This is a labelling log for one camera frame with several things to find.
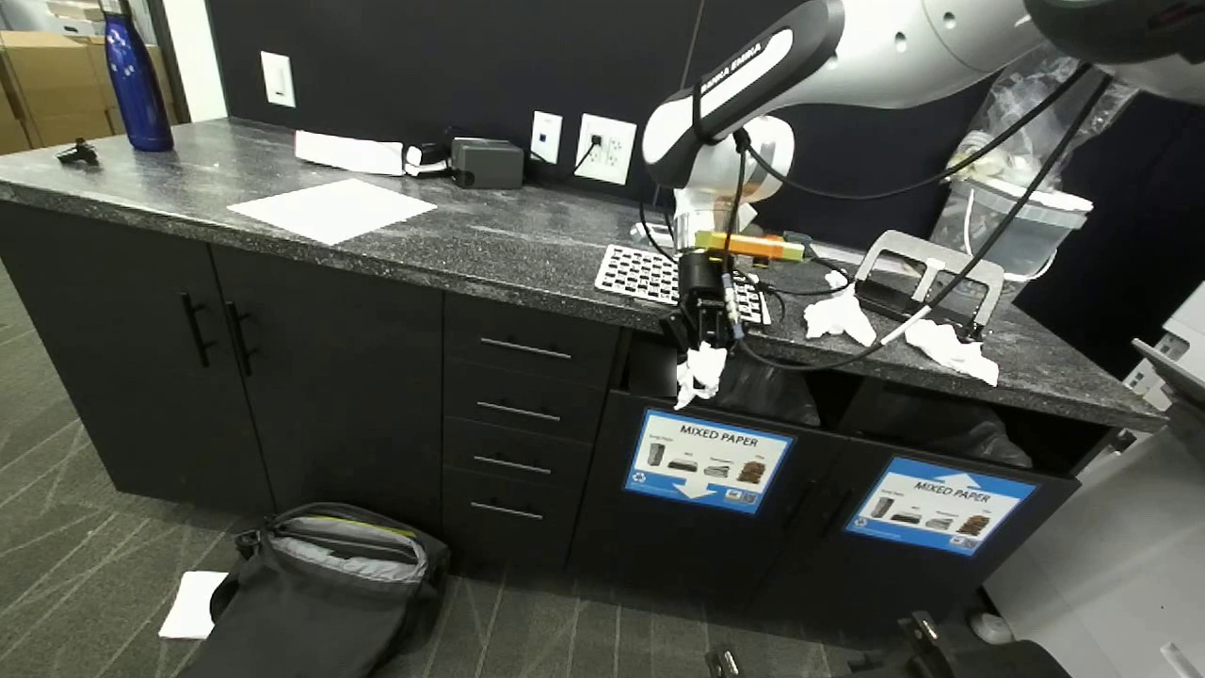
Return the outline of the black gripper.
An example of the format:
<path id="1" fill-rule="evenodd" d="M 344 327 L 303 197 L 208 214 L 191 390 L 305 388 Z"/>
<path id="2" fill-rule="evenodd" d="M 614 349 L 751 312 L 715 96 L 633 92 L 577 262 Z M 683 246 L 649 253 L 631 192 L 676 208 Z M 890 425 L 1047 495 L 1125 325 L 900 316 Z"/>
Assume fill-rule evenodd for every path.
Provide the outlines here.
<path id="1" fill-rule="evenodd" d="M 677 257 L 677 303 L 671 316 L 671 334 L 683 346 L 730 346 L 738 340 L 728 303 L 723 267 L 708 253 Z"/>

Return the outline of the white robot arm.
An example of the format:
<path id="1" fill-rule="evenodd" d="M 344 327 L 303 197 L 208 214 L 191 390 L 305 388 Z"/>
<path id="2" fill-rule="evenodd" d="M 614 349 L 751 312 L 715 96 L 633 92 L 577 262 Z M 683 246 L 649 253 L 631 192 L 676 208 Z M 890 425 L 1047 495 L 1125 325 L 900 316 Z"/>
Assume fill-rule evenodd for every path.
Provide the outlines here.
<path id="1" fill-rule="evenodd" d="M 642 131 L 642 160 L 676 187 L 676 238 L 733 231 L 787 185 L 796 131 L 780 108 L 915 108 L 992 74 L 1021 74 L 1038 52 L 1072 65 L 1025 116 L 974 146 L 995 154 L 1085 74 L 1205 101 L 1205 0 L 797 0 L 718 69 L 662 96 Z"/>

